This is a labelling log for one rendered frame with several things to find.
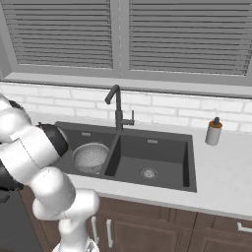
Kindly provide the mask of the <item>dark grey sink faucet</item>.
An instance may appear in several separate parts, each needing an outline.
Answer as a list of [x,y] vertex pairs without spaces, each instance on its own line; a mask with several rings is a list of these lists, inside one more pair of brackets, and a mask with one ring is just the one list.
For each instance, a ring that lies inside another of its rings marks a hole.
[[111,104],[113,97],[116,96],[116,110],[115,110],[115,127],[117,131],[122,131],[124,125],[133,126],[135,124],[135,118],[124,119],[123,111],[121,109],[121,90],[118,85],[114,85],[105,98],[106,104]]

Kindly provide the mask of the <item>dark grey dishwasher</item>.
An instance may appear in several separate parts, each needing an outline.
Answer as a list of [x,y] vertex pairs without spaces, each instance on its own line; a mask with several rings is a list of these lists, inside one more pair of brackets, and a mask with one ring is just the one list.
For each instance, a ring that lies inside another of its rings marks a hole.
[[0,248],[11,252],[42,252],[18,191],[0,191]]

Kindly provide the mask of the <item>grey window frame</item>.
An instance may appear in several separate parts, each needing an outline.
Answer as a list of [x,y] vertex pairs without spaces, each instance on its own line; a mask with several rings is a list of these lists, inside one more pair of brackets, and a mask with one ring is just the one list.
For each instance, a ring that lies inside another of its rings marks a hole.
[[21,65],[17,61],[0,5],[0,78],[5,81],[110,87],[168,93],[252,96],[252,60],[244,76],[152,72],[129,68],[129,0],[110,0],[112,24],[111,69]]

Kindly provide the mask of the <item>grey window blind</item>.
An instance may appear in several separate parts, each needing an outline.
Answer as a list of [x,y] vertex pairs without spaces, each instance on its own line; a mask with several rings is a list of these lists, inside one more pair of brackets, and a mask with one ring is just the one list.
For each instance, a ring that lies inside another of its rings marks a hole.
[[110,0],[0,0],[21,65],[111,69]]
[[252,0],[129,0],[129,68],[244,76]]

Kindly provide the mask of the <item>dark grey double sink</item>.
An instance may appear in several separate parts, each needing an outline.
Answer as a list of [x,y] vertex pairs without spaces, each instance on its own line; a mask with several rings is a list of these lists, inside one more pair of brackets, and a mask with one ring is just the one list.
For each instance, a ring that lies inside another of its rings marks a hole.
[[96,178],[196,192],[193,138],[190,135],[57,122],[67,136],[69,151],[54,165],[80,175],[74,151],[88,143],[102,143],[109,153]]

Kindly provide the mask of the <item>white soap dispenser, brown pump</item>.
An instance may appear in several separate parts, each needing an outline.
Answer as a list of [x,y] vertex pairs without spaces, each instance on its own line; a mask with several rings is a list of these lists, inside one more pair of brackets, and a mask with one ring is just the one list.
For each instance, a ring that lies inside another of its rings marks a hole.
[[216,146],[221,135],[222,124],[218,117],[209,122],[205,143],[210,146]]

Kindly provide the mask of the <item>white metal colander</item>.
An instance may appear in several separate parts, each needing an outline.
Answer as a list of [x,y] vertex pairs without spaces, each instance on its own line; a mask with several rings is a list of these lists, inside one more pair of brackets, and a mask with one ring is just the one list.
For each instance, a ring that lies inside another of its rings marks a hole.
[[73,151],[73,161],[75,166],[83,173],[99,174],[109,148],[97,142],[91,142],[79,146]]

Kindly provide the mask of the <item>brown wooden drawer front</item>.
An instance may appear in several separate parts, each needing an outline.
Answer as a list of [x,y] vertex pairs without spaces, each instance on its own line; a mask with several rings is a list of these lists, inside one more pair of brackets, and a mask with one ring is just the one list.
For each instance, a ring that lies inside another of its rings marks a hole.
[[252,252],[252,233],[238,231],[238,222],[252,228],[252,220],[198,214],[188,252]]

